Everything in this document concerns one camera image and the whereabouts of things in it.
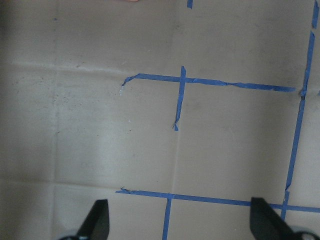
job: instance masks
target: black object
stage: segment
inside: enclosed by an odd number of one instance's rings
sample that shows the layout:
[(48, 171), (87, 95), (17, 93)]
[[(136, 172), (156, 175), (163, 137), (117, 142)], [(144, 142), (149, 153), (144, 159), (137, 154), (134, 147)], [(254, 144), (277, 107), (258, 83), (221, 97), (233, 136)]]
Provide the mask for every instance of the black object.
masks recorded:
[(106, 240), (109, 229), (108, 200), (97, 200), (76, 235), (66, 236), (60, 240)]
[(263, 198), (251, 199), (250, 229), (256, 240), (320, 240), (311, 232), (294, 232)]

